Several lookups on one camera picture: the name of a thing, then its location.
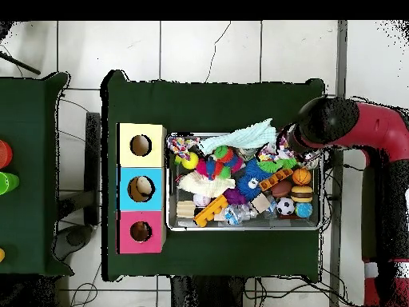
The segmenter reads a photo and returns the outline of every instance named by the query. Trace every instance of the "dark green tablecloth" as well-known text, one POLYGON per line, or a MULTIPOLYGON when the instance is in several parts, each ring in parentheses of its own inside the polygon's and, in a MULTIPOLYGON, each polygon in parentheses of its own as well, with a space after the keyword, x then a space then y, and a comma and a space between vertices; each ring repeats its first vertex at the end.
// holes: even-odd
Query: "dark green tablecloth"
POLYGON ((295 119, 306 102, 319 97, 324 84, 282 82, 181 84, 129 82, 111 71, 102 83, 103 266, 105 279, 126 275, 305 274, 318 280, 318 231, 173 232, 160 254, 115 252, 117 122, 162 124, 169 132, 232 132, 266 118, 281 127, 295 119))
POLYGON ((0 196, 0 273, 66 275, 51 244, 57 216, 56 107, 68 74, 45 80, 0 78, 0 139, 14 156, 2 172, 17 174, 20 186, 0 196))

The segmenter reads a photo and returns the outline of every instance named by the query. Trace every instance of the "blue ball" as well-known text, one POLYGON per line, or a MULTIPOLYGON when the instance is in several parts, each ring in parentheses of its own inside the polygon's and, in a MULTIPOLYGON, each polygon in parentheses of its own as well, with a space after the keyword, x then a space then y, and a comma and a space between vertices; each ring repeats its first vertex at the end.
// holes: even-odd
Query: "blue ball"
POLYGON ((309 202, 297 202, 296 215, 298 217, 310 217, 312 214, 312 205, 309 202))

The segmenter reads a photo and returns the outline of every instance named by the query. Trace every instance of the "orange ball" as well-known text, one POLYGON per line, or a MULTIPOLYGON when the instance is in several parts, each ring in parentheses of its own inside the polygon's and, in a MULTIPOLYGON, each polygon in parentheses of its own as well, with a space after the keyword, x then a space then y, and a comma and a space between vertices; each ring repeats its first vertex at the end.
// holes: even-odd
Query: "orange ball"
POLYGON ((308 185, 311 181, 311 173, 307 169, 296 169, 292 174, 292 180, 296 185, 308 185))

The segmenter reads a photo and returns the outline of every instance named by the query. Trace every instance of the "pink box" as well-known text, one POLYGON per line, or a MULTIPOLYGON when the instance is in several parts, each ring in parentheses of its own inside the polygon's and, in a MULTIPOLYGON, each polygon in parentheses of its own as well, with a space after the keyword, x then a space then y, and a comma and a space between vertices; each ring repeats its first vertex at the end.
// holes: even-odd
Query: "pink box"
POLYGON ((166 239, 163 212, 120 212, 119 254, 160 253, 166 239), (138 221, 146 222, 151 229, 151 236, 146 241, 136 241, 131 236, 131 227, 138 221))

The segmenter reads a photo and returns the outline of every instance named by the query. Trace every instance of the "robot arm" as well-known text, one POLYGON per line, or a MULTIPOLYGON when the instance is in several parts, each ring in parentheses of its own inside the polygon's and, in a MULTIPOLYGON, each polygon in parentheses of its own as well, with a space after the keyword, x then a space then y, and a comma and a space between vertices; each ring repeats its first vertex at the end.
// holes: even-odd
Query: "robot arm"
POLYGON ((355 147, 364 152, 367 167, 362 204, 367 210, 362 214, 363 226, 369 221, 373 232, 363 232, 363 243, 369 242, 367 237, 375 239, 373 253, 363 258, 365 304, 409 307, 407 117, 384 106, 316 98, 301 109, 288 142, 298 154, 327 146, 355 147))

